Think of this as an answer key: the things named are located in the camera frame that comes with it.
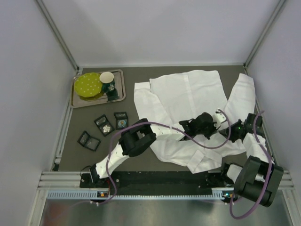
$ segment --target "white panel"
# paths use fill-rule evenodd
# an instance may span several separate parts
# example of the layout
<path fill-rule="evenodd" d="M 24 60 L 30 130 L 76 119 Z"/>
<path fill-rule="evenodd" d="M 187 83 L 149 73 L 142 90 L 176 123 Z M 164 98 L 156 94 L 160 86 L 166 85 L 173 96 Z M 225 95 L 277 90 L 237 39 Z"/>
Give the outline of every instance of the white panel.
<path fill-rule="evenodd" d="M 301 194 L 301 1 L 290 0 L 249 72 L 278 161 Z"/>
<path fill-rule="evenodd" d="M 0 225 L 24 226 L 74 71 L 33 0 L 2 0 L 0 27 Z"/>
<path fill-rule="evenodd" d="M 244 63 L 278 0 L 44 0 L 80 66 Z"/>

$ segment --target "yellow-green plate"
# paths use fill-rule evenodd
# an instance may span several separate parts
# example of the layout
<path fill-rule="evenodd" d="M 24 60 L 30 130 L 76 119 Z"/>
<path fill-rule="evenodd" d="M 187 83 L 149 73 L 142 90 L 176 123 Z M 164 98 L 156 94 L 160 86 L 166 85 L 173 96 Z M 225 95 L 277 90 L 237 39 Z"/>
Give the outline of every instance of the yellow-green plate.
<path fill-rule="evenodd" d="M 80 76 L 74 83 L 74 90 L 81 97 L 94 97 L 102 91 L 103 84 L 99 80 L 100 74 L 87 73 Z"/>

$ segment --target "black box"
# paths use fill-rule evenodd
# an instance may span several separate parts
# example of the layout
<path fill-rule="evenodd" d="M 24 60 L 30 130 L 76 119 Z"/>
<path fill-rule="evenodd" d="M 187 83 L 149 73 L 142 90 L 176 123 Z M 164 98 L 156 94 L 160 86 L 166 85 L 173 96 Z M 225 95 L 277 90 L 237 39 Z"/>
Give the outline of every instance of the black box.
<path fill-rule="evenodd" d="M 116 129 L 124 129 L 128 127 L 128 116 L 126 112 L 115 112 Z"/>
<path fill-rule="evenodd" d="M 109 122 L 107 116 L 105 116 L 105 114 L 95 119 L 94 123 L 96 124 L 96 126 L 99 128 L 99 130 L 104 136 L 109 135 L 115 130 L 114 127 Z"/>
<path fill-rule="evenodd" d="M 95 152 L 100 145 L 101 140 L 90 136 L 87 131 L 84 131 L 77 142 L 83 147 Z"/>

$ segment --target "white cloth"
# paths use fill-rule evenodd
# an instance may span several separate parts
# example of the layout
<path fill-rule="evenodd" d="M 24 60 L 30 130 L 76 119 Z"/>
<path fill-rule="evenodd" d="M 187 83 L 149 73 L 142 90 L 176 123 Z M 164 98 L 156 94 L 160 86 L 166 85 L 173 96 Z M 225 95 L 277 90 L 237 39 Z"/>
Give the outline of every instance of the white cloth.
<path fill-rule="evenodd" d="M 255 90 L 253 79 L 240 74 L 227 100 L 218 72 L 197 70 L 136 83 L 134 102 L 140 119 L 166 125 L 196 118 L 203 112 L 214 114 L 217 108 L 236 122 L 238 119 L 244 121 L 248 113 L 254 111 Z M 195 140 L 206 146 L 218 146 L 225 138 L 215 134 L 207 140 L 198 135 Z M 187 166 L 192 173 L 218 168 L 222 165 L 222 157 L 246 151 L 241 141 L 228 142 L 214 150 L 204 149 L 192 141 L 173 140 L 155 141 L 150 147 L 161 161 Z"/>

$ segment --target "tray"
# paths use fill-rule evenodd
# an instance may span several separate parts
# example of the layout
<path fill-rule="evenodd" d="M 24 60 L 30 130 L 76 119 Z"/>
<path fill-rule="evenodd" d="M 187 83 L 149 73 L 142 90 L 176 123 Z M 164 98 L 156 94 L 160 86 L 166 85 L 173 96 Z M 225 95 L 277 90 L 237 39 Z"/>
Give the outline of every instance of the tray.
<path fill-rule="evenodd" d="M 109 72 L 112 72 L 114 74 L 114 80 L 115 80 L 115 90 L 114 92 L 109 94 L 109 96 L 107 94 L 100 93 L 95 97 L 90 97 L 90 98 L 80 97 L 79 95 L 77 95 L 77 93 L 74 90 L 74 83 L 80 77 L 80 75 L 74 77 L 72 79 L 72 86 L 71 86 L 71 97 L 70 97 L 71 107 L 73 108 L 86 107 L 91 105 L 100 105 L 100 104 L 124 100 L 126 98 L 126 89 L 124 86 L 123 71 L 117 69 L 117 70 L 110 70 Z"/>

